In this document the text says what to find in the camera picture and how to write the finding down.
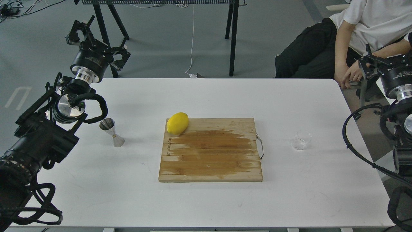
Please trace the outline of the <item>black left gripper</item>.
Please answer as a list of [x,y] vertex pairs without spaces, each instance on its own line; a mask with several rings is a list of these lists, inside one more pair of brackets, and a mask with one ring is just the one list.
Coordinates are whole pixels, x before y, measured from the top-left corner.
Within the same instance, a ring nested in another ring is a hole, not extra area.
[[[109,65],[117,71],[122,70],[131,55],[127,50],[126,41],[128,39],[126,37],[123,38],[120,46],[110,48],[97,41],[90,30],[94,19],[95,16],[92,15],[86,23],[75,20],[66,36],[67,44],[79,46],[78,54],[70,67],[71,72],[77,77],[86,75],[85,81],[88,83],[101,82]],[[80,41],[78,31],[82,32],[84,41]],[[121,59],[115,59],[116,55],[119,55]]]

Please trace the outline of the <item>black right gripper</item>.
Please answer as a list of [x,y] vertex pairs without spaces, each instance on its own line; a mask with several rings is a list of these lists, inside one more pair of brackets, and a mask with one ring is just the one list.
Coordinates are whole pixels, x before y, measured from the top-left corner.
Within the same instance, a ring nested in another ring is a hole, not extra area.
[[[412,32],[409,32],[396,43],[396,54],[406,55],[411,51]],[[387,60],[372,54],[370,44],[365,46],[367,54],[359,59],[359,68],[364,80],[377,76],[380,68],[380,79],[384,94],[393,100],[405,100],[412,96],[412,68],[409,64],[387,66]]]

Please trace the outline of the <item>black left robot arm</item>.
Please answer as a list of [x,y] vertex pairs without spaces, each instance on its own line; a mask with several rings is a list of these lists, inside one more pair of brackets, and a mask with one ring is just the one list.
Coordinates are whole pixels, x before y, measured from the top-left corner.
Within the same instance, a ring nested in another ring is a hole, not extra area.
[[108,66],[121,70],[130,57],[124,46],[110,47],[94,38],[90,25],[75,21],[66,37],[79,47],[71,65],[74,77],[57,74],[54,84],[16,121],[16,143],[1,156],[1,231],[12,223],[25,226],[40,223],[59,225],[63,213],[53,204],[56,188],[40,184],[37,174],[62,162],[78,143],[75,132],[83,124],[99,123],[115,147],[125,143],[115,132],[114,120],[107,118],[105,99],[91,88],[102,81]]

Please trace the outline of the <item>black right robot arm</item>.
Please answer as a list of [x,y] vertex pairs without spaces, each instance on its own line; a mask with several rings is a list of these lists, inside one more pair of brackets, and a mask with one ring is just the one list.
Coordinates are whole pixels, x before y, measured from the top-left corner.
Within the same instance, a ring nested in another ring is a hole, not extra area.
[[[366,45],[367,55],[359,60],[365,81],[375,77],[380,78],[383,94],[393,100],[390,105],[379,103],[362,106],[355,110],[345,120],[342,128],[342,137],[348,148],[354,155],[371,165],[381,173],[388,175],[404,186],[394,189],[390,197],[387,213],[392,222],[399,228],[410,232],[411,225],[407,220],[400,220],[397,208],[402,194],[411,197],[411,51],[406,54],[398,54],[388,58],[377,57],[372,54],[370,45]],[[394,142],[392,157],[394,171],[381,167],[367,160],[350,143],[346,135],[346,127],[350,119],[359,119],[363,110],[374,108],[375,114],[380,116],[379,127],[388,140]]]

